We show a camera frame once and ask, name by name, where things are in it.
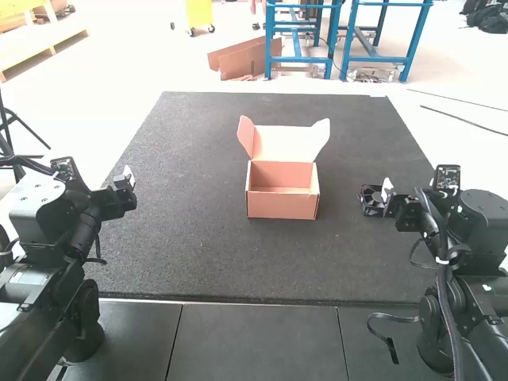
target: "blue stand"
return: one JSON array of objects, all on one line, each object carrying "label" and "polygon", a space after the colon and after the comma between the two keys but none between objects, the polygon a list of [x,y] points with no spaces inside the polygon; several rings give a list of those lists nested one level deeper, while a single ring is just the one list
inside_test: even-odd
[{"label": "blue stand", "polygon": [[[275,0],[267,0],[267,30],[266,30],[266,51],[265,51],[265,64],[264,76],[271,79],[271,64],[274,62],[299,62],[308,64],[324,64],[325,65],[325,79],[329,79],[332,74],[333,66],[333,53],[335,52],[335,45],[337,43],[337,29],[339,25],[339,16],[341,14],[342,1],[334,0],[329,6],[323,4],[324,0],[319,0],[318,4],[279,4]],[[291,21],[276,21],[275,8],[289,8],[291,14]],[[317,20],[310,21],[307,19],[298,21],[294,14],[294,8],[305,8],[306,10],[317,9]],[[303,57],[302,48],[300,47],[300,40],[298,34],[300,32],[308,32],[314,34],[314,46],[319,45],[321,19],[324,8],[330,8],[332,14],[330,17],[328,39],[326,43],[329,46],[327,57]],[[291,32],[294,44],[294,56],[271,56],[271,40],[275,32]]]},{"label": "blue stand", "polygon": [[[346,76],[348,73],[349,63],[352,61],[356,62],[388,62],[392,64],[403,64],[404,70],[398,77],[400,82],[405,82],[407,80],[407,76],[410,73],[411,64],[413,63],[414,54],[416,53],[416,48],[418,46],[418,42],[420,41],[421,32],[423,30],[423,26],[425,25],[425,20],[427,18],[427,14],[429,13],[430,7],[433,5],[433,0],[423,0],[423,2],[392,2],[389,3],[390,0],[383,0],[383,2],[364,2],[361,0],[352,0],[351,13],[349,14],[349,23],[348,26],[339,27],[339,30],[347,30],[346,33],[346,41],[344,44],[344,55],[342,56],[342,65],[341,65],[341,73],[339,78],[343,81],[346,80]],[[378,25],[376,27],[363,27],[363,26],[355,26],[356,23],[356,15],[358,13],[358,6],[381,6],[381,14],[379,15]],[[413,32],[413,38],[411,39],[411,43],[409,49],[407,50],[406,56],[381,56],[378,54],[375,47],[379,45],[379,39],[381,38],[381,32],[383,31],[384,18],[387,14],[388,6],[420,6],[420,15],[418,17],[416,27]],[[375,39],[371,44],[367,37],[364,35],[365,32],[375,32]],[[364,46],[365,51],[368,56],[350,56],[351,52],[351,43],[354,38],[353,33],[355,34],[358,41]]]}]

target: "black bag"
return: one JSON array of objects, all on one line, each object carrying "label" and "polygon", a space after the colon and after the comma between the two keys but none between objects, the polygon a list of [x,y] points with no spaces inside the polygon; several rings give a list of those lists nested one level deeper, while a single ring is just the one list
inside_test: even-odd
[{"label": "black bag", "polygon": [[481,22],[479,29],[487,33],[507,34],[508,20],[506,20],[500,14],[497,16],[490,16]]},{"label": "black bag", "polygon": [[499,15],[501,8],[502,4],[486,6],[482,10],[477,10],[476,12],[470,13],[466,19],[466,22],[468,23],[468,26],[479,26],[487,17]]},{"label": "black bag", "polygon": [[487,5],[487,0],[466,0],[460,14],[470,14],[476,10],[482,10]]}]

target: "flattened cardboard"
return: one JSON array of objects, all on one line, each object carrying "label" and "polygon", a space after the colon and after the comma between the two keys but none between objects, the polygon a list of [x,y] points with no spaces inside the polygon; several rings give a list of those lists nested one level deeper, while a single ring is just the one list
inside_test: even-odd
[{"label": "flattened cardboard", "polygon": [[312,127],[254,125],[240,118],[237,136],[250,158],[245,182],[248,217],[313,220],[320,198],[316,156],[330,120]]},{"label": "flattened cardboard", "polygon": [[[271,55],[281,56],[282,38],[271,42]],[[243,75],[264,73],[265,37],[258,37],[208,53],[210,69],[221,73],[221,80],[235,79]]]}]

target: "gray carpet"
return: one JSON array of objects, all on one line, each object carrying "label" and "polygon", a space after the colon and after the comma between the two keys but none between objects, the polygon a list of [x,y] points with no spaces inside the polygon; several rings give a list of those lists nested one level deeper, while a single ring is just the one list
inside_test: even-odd
[{"label": "gray carpet", "polygon": [[[240,115],[260,125],[332,132],[317,158],[316,221],[248,220]],[[387,98],[164,93],[114,170],[137,176],[136,211],[104,224],[106,267],[87,274],[106,296],[232,302],[417,302],[433,273],[413,268],[418,238],[363,217],[362,183],[389,175],[401,192],[433,170]],[[421,248],[422,260],[430,260]]]}]

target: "wooden pallet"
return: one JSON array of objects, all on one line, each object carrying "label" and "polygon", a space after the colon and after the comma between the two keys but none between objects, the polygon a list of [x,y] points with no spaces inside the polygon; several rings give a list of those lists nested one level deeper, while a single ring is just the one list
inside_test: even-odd
[{"label": "wooden pallet", "polygon": [[79,34],[90,35],[81,18],[74,14],[58,22],[25,25],[0,34],[0,82],[6,81],[3,71],[39,53],[53,56],[55,45]]}]

